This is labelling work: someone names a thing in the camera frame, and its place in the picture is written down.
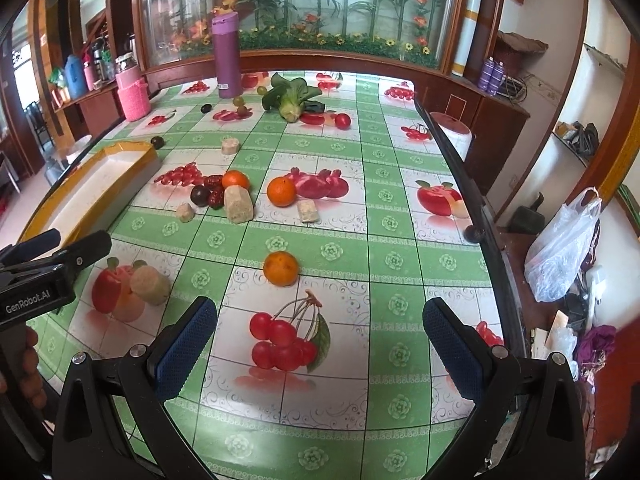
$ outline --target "orange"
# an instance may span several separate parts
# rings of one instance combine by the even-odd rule
[[[296,200],[296,185],[286,176],[277,176],[267,186],[267,197],[277,207],[286,207]]]
[[[262,272],[273,285],[287,286],[296,282],[300,266],[292,254],[276,251],[264,259]]]
[[[242,186],[249,189],[249,179],[242,171],[229,170],[222,176],[222,187],[226,189],[229,186]]]

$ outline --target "blue gripper pad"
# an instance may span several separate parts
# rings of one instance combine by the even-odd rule
[[[215,303],[199,296],[170,327],[178,333],[170,333],[168,347],[154,367],[154,391],[158,400],[165,402],[178,396],[217,322]]]
[[[475,330],[463,325],[442,298],[427,301],[422,324],[460,395],[477,404],[484,395],[484,373],[480,361],[461,336],[464,333],[461,331]]]

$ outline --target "glass display case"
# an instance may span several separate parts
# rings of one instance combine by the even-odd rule
[[[241,49],[318,48],[436,67],[452,0],[143,0],[149,66],[212,53],[209,21],[235,10]]]

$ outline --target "purple spray can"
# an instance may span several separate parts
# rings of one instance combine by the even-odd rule
[[[491,74],[494,71],[494,67],[495,62],[493,57],[484,60],[480,71],[480,79],[478,80],[478,88],[482,91],[486,91],[486,88],[489,85],[489,79],[491,79]]]
[[[494,66],[494,71],[491,72],[491,79],[489,79],[489,84],[486,88],[489,95],[496,95],[498,93],[498,88],[500,88],[502,83],[502,76],[504,76],[504,66],[502,62],[500,62],[500,64]]]
[[[222,14],[211,20],[218,94],[223,99],[242,95],[238,25],[237,12]]]

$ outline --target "plastic bag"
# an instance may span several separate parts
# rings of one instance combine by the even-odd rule
[[[589,190],[596,198],[582,206]],[[529,248],[524,277],[536,301],[559,300],[569,290],[589,251],[601,202],[598,191],[588,187],[569,205],[562,204]]]

